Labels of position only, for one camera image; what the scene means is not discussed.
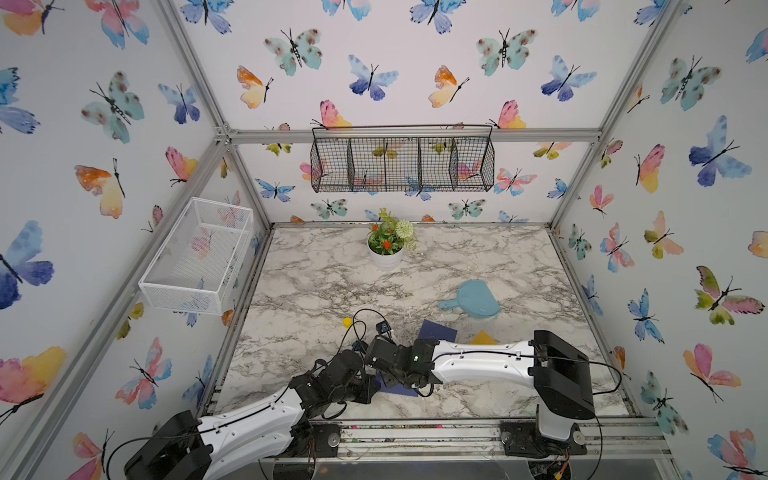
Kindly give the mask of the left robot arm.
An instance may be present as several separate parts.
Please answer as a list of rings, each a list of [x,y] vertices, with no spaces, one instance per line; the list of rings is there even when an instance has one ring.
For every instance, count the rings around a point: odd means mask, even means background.
[[[364,363],[367,325],[352,316],[351,349],[340,345],[332,359],[317,360],[275,394],[227,413],[173,416],[150,437],[127,440],[107,457],[105,474],[124,448],[141,447],[125,463],[127,479],[221,479],[235,470],[287,451],[311,450],[311,421],[333,404],[366,404],[380,387]]]

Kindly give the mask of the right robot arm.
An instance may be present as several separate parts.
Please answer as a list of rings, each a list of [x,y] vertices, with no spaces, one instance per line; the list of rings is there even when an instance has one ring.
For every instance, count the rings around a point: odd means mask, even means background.
[[[535,420],[500,427],[504,454],[529,459],[583,456],[580,424],[596,418],[591,367],[600,363],[548,330],[515,344],[472,345],[418,339],[411,346],[376,339],[364,364],[390,383],[420,391],[459,381],[509,382],[538,394]]]

